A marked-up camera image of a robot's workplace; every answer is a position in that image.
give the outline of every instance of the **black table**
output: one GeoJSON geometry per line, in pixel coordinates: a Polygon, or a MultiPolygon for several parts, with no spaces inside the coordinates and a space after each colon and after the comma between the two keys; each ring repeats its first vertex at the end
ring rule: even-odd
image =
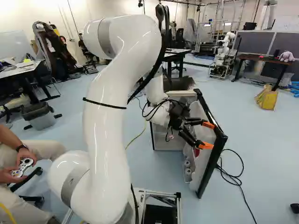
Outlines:
{"type": "Polygon", "coordinates": [[[235,77],[232,80],[232,82],[237,81],[240,78],[240,71],[241,71],[243,62],[245,60],[264,61],[264,62],[269,62],[269,63],[281,64],[281,66],[282,66],[281,73],[277,79],[277,82],[272,87],[272,91],[275,91],[279,87],[279,83],[280,83],[281,79],[283,78],[287,67],[292,64],[291,62],[281,62],[280,60],[274,60],[274,59],[267,58],[267,57],[260,58],[259,55],[251,55],[251,54],[242,54],[242,55],[239,55],[237,58],[240,59],[240,63],[239,63],[239,67],[237,69],[237,72],[236,72],[235,77]]]}
{"type": "Polygon", "coordinates": [[[190,49],[166,49],[163,58],[164,62],[167,62],[167,76],[171,78],[171,62],[179,61],[178,77],[183,77],[183,65],[184,57],[186,54],[191,53],[190,49]]]}

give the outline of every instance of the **white game controller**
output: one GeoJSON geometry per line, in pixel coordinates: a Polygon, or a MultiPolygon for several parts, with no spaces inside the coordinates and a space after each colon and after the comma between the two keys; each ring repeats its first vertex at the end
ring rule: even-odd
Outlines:
{"type": "Polygon", "coordinates": [[[14,176],[14,177],[22,177],[25,170],[28,167],[31,167],[32,164],[33,164],[33,159],[31,159],[31,158],[22,159],[20,161],[20,164],[19,164],[19,169],[18,170],[12,170],[11,175],[14,176]]]}

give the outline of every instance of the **robotic arm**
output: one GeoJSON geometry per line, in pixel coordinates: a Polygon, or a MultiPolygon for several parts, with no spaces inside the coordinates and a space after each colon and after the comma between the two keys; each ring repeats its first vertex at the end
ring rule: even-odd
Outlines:
{"type": "Polygon", "coordinates": [[[218,49],[218,55],[220,55],[220,58],[223,59],[225,57],[225,55],[228,54],[228,52],[229,52],[228,44],[234,38],[235,38],[235,34],[234,33],[227,32],[227,34],[225,35],[224,39],[218,41],[218,42],[222,43],[222,48],[218,49]]]}
{"type": "MultiPolygon", "coordinates": [[[[161,33],[150,17],[128,15],[89,21],[83,39],[90,52],[113,60],[91,82],[84,98],[83,127],[88,151],[69,151],[57,158],[48,182],[51,190],[86,222],[123,223],[127,208],[133,207],[122,144],[123,112],[135,83],[154,64],[156,67],[162,52],[161,33]]],[[[191,145],[204,144],[192,137],[185,126],[203,125],[206,121],[187,119],[189,111],[182,102],[164,100],[167,95],[162,76],[150,81],[147,96],[153,105],[160,105],[152,107],[155,114],[145,116],[147,120],[179,130],[191,145]]]]}

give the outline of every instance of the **table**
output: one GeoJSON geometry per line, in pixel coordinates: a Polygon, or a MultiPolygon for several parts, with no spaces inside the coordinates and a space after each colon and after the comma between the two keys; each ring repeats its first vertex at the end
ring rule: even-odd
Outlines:
{"type": "Polygon", "coordinates": [[[235,75],[234,79],[232,80],[232,82],[237,81],[240,78],[240,71],[241,71],[243,62],[245,60],[264,61],[264,62],[269,62],[269,63],[281,64],[282,70],[277,79],[277,82],[272,87],[272,91],[275,91],[278,88],[279,83],[280,83],[281,79],[283,78],[287,67],[292,64],[291,62],[281,62],[280,60],[273,60],[273,59],[269,59],[269,58],[260,58],[259,55],[252,55],[252,54],[241,54],[241,55],[237,56],[237,58],[240,58],[240,64],[239,64],[236,75],[235,75]]]}
{"type": "Polygon", "coordinates": [[[36,61],[33,65],[24,67],[24,68],[16,68],[9,71],[2,71],[0,72],[0,79],[1,78],[10,78],[14,77],[16,79],[19,79],[20,85],[23,88],[23,91],[25,94],[27,94],[31,100],[31,103],[37,104],[39,102],[47,101],[50,99],[55,99],[60,97],[60,95],[51,96],[49,91],[47,90],[47,87],[43,83],[41,77],[39,74],[37,74],[36,69],[41,65],[42,61],[36,61]],[[44,93],[46,94],[47,98],[39,100],[35,93],[32,91],[32,88],[30,86],[30,83],[26,80],[26,77],[33,75],[34,78],[36,78],[39,86],[42,88],[44,93]]]}
{"type": "Polygon", "coordinates": [[[168,78],[171,78],[171,62],[179,61],[179,70],[178,77],[183,77],[183,64],[184,57],[186,54],[191,53],[190,49],[175,49],[175,48],[167,48],[165,51],[165,55],[163,58],[164,62],[167,62],[167,75],[168,78]]]}

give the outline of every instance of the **yellow bag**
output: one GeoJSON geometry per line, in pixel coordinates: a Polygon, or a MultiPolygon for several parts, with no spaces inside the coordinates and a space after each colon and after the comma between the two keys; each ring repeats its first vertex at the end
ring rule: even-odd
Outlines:
{"type": "Polygon", "coordinates": [[[269,84],[266,84],[264,87],[264,90],[261,91],[256,97],[256,103],[265,110],[274,110],[278,91],[272,91],[272,86],[269,84]]]}

